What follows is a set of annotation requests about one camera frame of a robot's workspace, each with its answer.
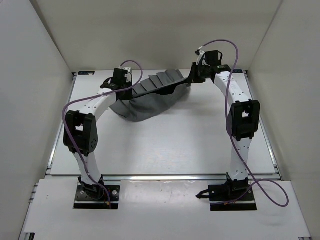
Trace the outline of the grey pleated skirt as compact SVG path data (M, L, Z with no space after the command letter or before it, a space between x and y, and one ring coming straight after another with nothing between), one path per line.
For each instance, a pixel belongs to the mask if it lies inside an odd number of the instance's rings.
M158 116L188 95L191 85L178 69L150 75L133 88L133 99L117 100L110 109L129 122Z

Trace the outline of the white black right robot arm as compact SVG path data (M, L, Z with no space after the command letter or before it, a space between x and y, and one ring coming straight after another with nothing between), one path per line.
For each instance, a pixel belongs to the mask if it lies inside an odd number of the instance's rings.
M197 60L189 75L192 83L203 83L211 79L225 97L226 130L230 136L232 150L230 172L220 189L229 200L236 200L249 187L249 149L259 128L260 103L244 93L232 75L233 70L222 64L222 53L218 50L198 49Z

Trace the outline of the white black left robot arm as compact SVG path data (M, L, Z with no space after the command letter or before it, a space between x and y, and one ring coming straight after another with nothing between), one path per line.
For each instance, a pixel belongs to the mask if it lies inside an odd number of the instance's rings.
M110 191L104 184L96 161L98 146L97 121L121 97L131 97L133 75L130 67L113 70L99 87L96 95L70 102L62 111L64 124L63 144L75 157L83 191L95 201L104 200L110 206Z

